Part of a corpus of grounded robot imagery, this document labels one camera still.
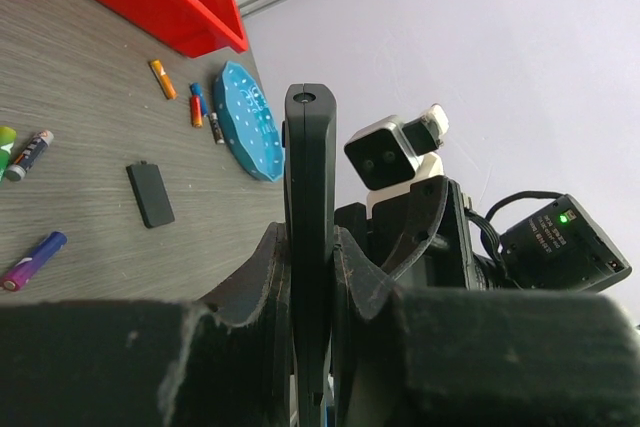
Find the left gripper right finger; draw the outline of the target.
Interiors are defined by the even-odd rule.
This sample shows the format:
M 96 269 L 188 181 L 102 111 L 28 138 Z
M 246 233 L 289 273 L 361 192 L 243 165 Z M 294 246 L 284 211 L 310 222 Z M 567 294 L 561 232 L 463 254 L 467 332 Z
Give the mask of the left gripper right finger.
M 351 233 L 334 231 L 332 370 L 338 426 L 383 426 L 403 380 L 395 283 Z

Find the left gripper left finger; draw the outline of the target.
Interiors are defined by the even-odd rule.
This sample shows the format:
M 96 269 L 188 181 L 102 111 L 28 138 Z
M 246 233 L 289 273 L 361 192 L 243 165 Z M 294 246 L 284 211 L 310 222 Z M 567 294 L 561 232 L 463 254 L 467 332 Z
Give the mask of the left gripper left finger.
M 271 223 L 253 254 L 203 297 L 215 331 L 202 343 L 216 426 L 288 426 L 293 360 L 286 228 Z

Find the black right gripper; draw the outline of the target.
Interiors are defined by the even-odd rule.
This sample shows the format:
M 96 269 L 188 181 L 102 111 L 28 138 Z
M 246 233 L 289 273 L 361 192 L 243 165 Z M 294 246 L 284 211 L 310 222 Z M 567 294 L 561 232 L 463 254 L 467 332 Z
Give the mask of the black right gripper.
M 335 223 L 347 229 L 368 260 L 398 279 L 414 267 L 434 287 L 475 288 L 475 263 L 459 185 L 435 176 L 406 194 L 377 203 L 338 208 Z

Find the black battery cover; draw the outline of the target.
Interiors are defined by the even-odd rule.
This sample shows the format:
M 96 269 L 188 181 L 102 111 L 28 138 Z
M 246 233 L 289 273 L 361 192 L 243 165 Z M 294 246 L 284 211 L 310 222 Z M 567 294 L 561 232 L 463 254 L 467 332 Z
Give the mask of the black battery cover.
M 126 172 L 146 228 L 175 221 L 173 209 L 159 167 L 141 161 L 126 167 Z

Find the black remote control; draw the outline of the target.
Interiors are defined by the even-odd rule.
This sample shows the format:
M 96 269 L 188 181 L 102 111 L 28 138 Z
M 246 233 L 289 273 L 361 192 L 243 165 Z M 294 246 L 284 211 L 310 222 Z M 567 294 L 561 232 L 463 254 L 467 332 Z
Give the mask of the black remote control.
M 301 426 L 325 424 L 332 323 L 337 102 L 323 84 L 285 96 L 285 213 Z

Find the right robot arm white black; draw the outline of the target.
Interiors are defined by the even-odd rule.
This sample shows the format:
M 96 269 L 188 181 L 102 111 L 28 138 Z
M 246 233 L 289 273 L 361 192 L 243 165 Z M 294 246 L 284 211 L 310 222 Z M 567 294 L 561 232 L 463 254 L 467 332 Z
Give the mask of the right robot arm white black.
M 372 208 L 341 207 L 335 222 L 407 287 L 601 292 L 632 272 L 569 194 L 519 192 L 481 215 L 457 182 L 436 176 Z

